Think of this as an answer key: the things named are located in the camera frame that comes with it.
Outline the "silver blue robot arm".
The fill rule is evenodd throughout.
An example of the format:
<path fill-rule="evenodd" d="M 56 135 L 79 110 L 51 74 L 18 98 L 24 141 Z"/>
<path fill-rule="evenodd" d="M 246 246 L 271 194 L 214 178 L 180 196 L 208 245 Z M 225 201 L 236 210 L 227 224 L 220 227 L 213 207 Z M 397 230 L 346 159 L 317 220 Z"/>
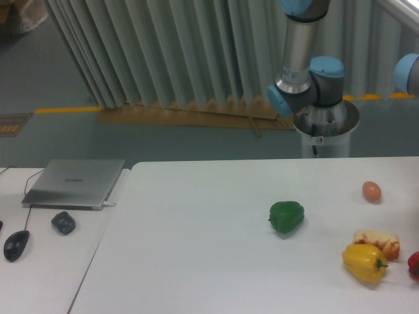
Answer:
<path fill-rule="evenodd" d="M 342 101 L 344 66 L 332 57 L 312 57 L 318 24 L 331 1 L 278 1 L 287 17 L 283 66 L 267 88 L 269 101 L 282 116 L 309 105 L 333 107 Z M 391 16 L 418 35 L 418 1 L 377 1 Z M 403 56 L 393 71 L 395 86 L 418 96 L 418 54 Z"/>

